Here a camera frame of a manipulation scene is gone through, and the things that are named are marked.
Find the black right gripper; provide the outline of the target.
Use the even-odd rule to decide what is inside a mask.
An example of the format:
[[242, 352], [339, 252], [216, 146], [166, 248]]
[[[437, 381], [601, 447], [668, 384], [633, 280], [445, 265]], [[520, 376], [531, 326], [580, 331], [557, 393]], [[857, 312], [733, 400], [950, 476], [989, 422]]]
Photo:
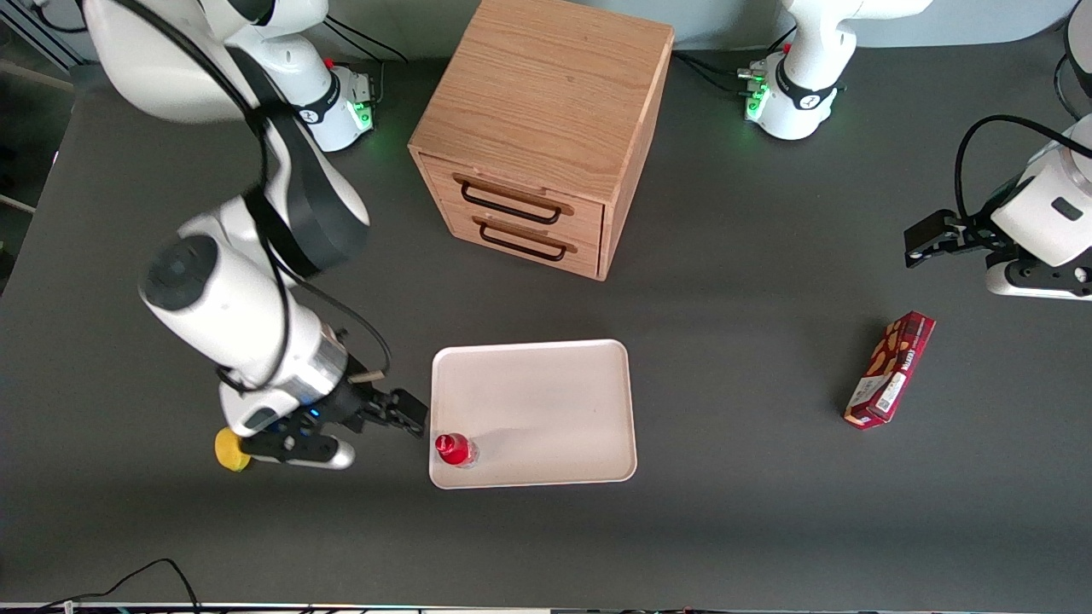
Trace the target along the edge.
[[406, 390], [391, 392], [375, 389], [370, 382], [340, 382], [328, 394], [328, 422], [343, 425], [352, 432], [363, 432], [366, 423], [396, 426], [411, 436], [423, 439], [428, 408]]

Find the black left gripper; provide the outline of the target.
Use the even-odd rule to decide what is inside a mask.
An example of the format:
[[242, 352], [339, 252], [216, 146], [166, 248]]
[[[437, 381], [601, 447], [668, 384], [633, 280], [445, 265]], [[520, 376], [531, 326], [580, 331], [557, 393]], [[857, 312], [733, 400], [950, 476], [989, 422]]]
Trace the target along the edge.
[[993, 221], [995, 209], [970, 214], [938, 210], [904, 231], [905, 268], [913, 269], [941, 255], [985, 250], [996, 257], [1017, 257], [1018, 245]]

